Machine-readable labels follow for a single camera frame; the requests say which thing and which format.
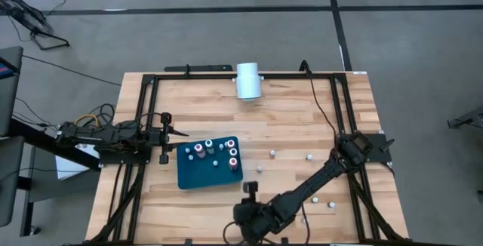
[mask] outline black floor line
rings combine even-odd
[[[340,6],[305,5],[305,6],[241,6],[221,8],[132,8],[132,9],[85,9],[58,10],[51,16],[81,16],[81,15],[133,15],[133,14],[202,14],[202,13],[244,13],[244,12],[317,12],[317,11],[471,11],[483,10],[483,5],[368,5]]]
[[[342,26],[342,19],[338,10],[339,5],[337,0],[331,0],[332,15],[334,16],[334,25],[337,33],[337,40],[339,42],[340,55],[342,57],[342,65],[344,70],[352,71],[352,64],[350,63],[349,50],[347,49],[346,35]]]
[[[339,11],[465,11],[483,10],[483,5],[368,5],[340,6]]]

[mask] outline metal bracket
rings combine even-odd
[[[152,80],[154,80],[155,77],[156,75],[143,75],[143,80],[141,80],[141,84],[147,85],[150,82],[152,82]]]
[[[394,143],[394,139],[387,140],[385,134],[364,134],[364,136],[374,147],[369,152],[367,162],[388,163],[392,161],[389,146]]]
[[[342,84],[347,83],[347,74],[345,73],[334,73],[334,78]]]
[[[312,71],[310,70],[309,64],[307,63],[306,60],[302,60],[302,63],[300,64],[300,67],[299,67],[299,72],[305,72],[307,77],[312,76]]]
[[[282,246],[288,245],[288,238],[285,238],[285,237],[281,238],[281,245]]]
[[[184,71],[184,78],[189,78],[190,72],[191,72],[191,67],[189,66],[189,64],[186,64],[186,70]]]

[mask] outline table leg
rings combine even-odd
[[[55,139],[41,131],[36,130],[24,123],[11,119],[10,126],[8,128],[8,136],[23,136],[25,142],[32,144],[35,147],[51,152],[62,158],[75,162],[79,165],[90,168],[93,171],[100,171],[99,159],[87,154],[75,147],[63,148],[57,146]]]

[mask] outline black metal frame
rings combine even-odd
[[[306,73],[301,73],[301,72],[295,72],[295,73],[279,73],[279,72],[263,72],[260,73],[260,76],[263,76],[265,79],[327,79],[331,83],[331,91],[332,91],[332,97],[334,100],[334,108],[336,112],[336,118],[337,118],[337,127],[339,129],[339,134],[345,134],[346,129],[344,128],[344,123],[343,123],[343,115],[342,115],[342,109],[340,107],[340,99],[339,99],[339,94],[337,90],[337,82],[339,82],[342,86],[343,90],[343,96],[344,96],[344,103],[346,104],[347,108],[347,114],[349,116],[349,124],[350,124],[350,130],[351,132],[356,132],[357,127],[355,124],[355,115],[354,115],[354,110],[352,108],[352,101],[350,99],[350,94],[349,94],[349,87],[347,84],[347,77],[346,73],[342,72],[333,72],[333,73],[323,73],[323,72],[312,72],[310,71],[308,65],[306,63],[302,63],[302,65],[299,68],[299,71],[305,71]],[[180,74],[173,74],[173,75],[144,75],[143,80],[141,82],[141,89],[140,89],[140,96],[139,100],[137,102],[137,110],[136,110],[136,116],[141,116],[143,114],[143,106],[146,100],[146,91],[149,85],[152,85],[152,91],[150,94],[149,98],[149,106],[147,109],[147,112],[154,112],[155,111],[155,104],[156,104],[156,97],[158,94],[158,86],[159,82],[161,80],[184,80],[184,79],[226,79],[230,80],[232,78],[236,77],[236,72],[233,73],[222,73],[222,74],[213,74],[213,73],[190,73],[190,68],[189,66],[186,66],[186,71],[184,73]],[[146,126],[152,126],[152,119],[153,117],[151,115],[148,116],[146,120]],[[127,192],[128,192],[128,187],[131,179],[131,173],[133,170],[133,165],[127,165],[126,171],[125,171],[125,176],[122,181],[122,191],[121,191],[121,199],[123,199]],[[145,165],[139,165],[138,168],[138,173],[140,173],[142,176],[144,176],[144,171],[145,171]],[[349,175],[348,177],[349,180],[355,179],[355,175]],[[369,186],[369,181],[368,181],[368,176],[367,176],[367,171],[365,167],[363,167],[363,170],[361,171],[361,181],[362,181],[362,190],[364,191],[365,195],[367,196],[368,200],[372,202],[372,196],[371,196],[371,189]],[[355,216],[355,227],[357,229],[358,233],[358,240],[359,241],[364,241],[366,239],[365,237],[365,231],[364,231],[364,225],[362,222],[362,216],[361,216],[361,209],[359,207],[358,203],[358,197],[356,192],[354,191],[353,188],[350,187],[350,195],[351,195],[351,200],[352,200],[352,207],[354,210],[354,216]],[[140,205],[140,197],[141,194],[138,192],[134,196],[133,200],[133,205],[132,205],[132,210],[131,210],[131,218],[130,218],[130,223],[128,227],[128,241],[134,241],[134,235],[136,232],[136,224],[137,224],[137,216],[139,212],[139,205]],[[377,227],[376,221],[372,218],[371,215],[369,215],[370,218],[370,224],[371,224],[371,231],[372,231],[372,238],[373,239],[380,239],[380,234],[379,234],[379,229]],[[122,227],[122,218],[121,220],[117,223],[114,231],[114,236],[112,237],[112,241],[108,243],[114,243],[119,241],[120,233],[121,233],[121,227]]]
[[[34,161],[34,156],[33,154],[30,156],[30,164],[29,166],[33,166],[33,161]],[[30,235],[30,230],[32,227],[32,215],[33,215],[33,202],[30,201],[30,184],[32,183],[32,172],[33,169],[30,168],[28,170],[27,177],[21,177],[19,176],[19,181],[21,180],[28,180],[28,187],[25,188],[24,186],[19,187],[17,185],[18,189],[24,189],[25,190],[25,201],[23,203],[23,213],[22,213],[22,223],[20,224],[20,236],[28,236]]]
[[[6,137],[22,136],[25,142],[62,158],[85,166],[93,171],[100,171],[99,159],[75,147],[63,148],[55,143],[55,139],[42,131],[36,130],[14,118],[10,119]]]

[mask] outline yellow cable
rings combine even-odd
[[[94,115],[94,114],[85,114],[85,115],[78,117],[78,119],[76,119],[74,121],[74,125],[77,125],[77,123],[80,122],[83,118],[88,118],[88,117],[93,118],[96,121],[96,127],[99,127],[99,120],[97,119],[96,115]]]

